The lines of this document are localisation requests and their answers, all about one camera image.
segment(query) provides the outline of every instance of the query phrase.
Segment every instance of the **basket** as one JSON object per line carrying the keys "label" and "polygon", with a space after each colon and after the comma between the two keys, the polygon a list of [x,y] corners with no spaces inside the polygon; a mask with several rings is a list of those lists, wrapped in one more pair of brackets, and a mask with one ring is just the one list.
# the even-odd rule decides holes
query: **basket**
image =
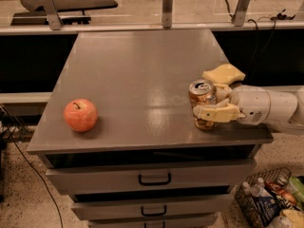
{"label": "basket", "polygon": [[[248,177],[246,181],[252,185],[257,180],[257,178],[263,178],[266,181],[275,181],[278,176],[288,179],[291,175],[291,171],[288,168],[282,167],[270,171],[264,170],[258,172]],[[263,222],[260,219],[259,212],[255,208],[252,198],[245,195],[241,185],[237,187],[235,198],[249,225],[254,228],[265,228]]]}

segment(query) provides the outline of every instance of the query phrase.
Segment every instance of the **concrete floor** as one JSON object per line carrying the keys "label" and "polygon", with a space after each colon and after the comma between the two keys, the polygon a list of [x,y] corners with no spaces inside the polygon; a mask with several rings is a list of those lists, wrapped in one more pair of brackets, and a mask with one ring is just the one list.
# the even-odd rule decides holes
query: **concrete floor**
{"label": "concrete floor", "polygon": [[[159,23],[160,0],[117,0],[119,7],[109,9],[101,14],[90,11],[93,24],[100,23]],[[303,0],[252,0],[248,18],[260,19],[276,16],[286,9],[285,13],[294,15]],[[237,0],[230,0],[231,5]],[[7,26],[11,16],[16,11],[23,11],[16,0],[0,1],[0,25]],[[228,22],[226,5],[223,0],[175,0],[174,22]],[[281,166],[288,167],[293,175],[304,175],[304,137],[291,136],[282,133],[274,134],[274,142],[265,144],[256,155],[257,167],[254,173]],[[58,203],[65,228],[87,227],[86,221],[79,221],[70,210],[72,203],[69,197],[61,196],[45,177],[46,168],[36,156],[27,154],[27,142],[19,146],[29,162],[43,176],[47,186]],[[16,146],[10,143],[3,152],[2,177],[0,194],[5,197],[0,203],[0,227],[7,228],[56,228],[60,220],[56,207],[50,198],[46,187],[29,167]],[[210,228],[247,228],[249,227],[236,202],[221,214]]]}

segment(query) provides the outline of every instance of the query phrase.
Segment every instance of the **apple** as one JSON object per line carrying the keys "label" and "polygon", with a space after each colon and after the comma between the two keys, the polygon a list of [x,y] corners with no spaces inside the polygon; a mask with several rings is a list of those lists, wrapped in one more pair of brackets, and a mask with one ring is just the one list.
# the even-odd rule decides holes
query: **apple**
{"label": "apple", "polygon": [[87,99],[76,99],[66,105],[64,111],[66,123],[77,132],[87,132],[96,124],[97,108]]}

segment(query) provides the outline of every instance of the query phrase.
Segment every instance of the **black handle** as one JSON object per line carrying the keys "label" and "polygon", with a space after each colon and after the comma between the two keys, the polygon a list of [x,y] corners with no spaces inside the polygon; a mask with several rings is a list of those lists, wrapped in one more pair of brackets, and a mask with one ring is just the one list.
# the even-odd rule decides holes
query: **black handle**
{"label": "black handle", "polygon": [[164,221],[162,222],[162,228],[165,228],[165,223],[164,223]]}
{"label": "black handle", "polygon": [[141,212],[142,212],[143,217],[159,217],[159,216],[163,216],[163,215],[165,215],[165,213],[167,213],[167,206],[164,205],[163,211],[160,213],[156,213],[156,214],[146,214],[143,210],[143,207],[141,207]]}
{"label": "black handle", "polygon": [[142,175],[139,175],[139,183],[141,186],[160,186],[160,185],[166,185],[171,182],[171,174],[168,173],[168,180],[166,181],[158,181],[158,182],[143,182]]}

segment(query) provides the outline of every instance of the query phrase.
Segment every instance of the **soda can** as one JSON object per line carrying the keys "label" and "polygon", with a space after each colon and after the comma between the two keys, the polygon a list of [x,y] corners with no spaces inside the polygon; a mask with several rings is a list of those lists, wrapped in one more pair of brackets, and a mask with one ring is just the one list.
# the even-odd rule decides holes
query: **soda can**
{"label": "soda can", "polygon": [[[196,105],[215,105],[217,103],[217,88],[209,80],[196,80],[189,86],[189,99],[192,108]],[[215,127],[213,121],[198,119],[196,116],[194,118],[199,129],[211,130]]]}

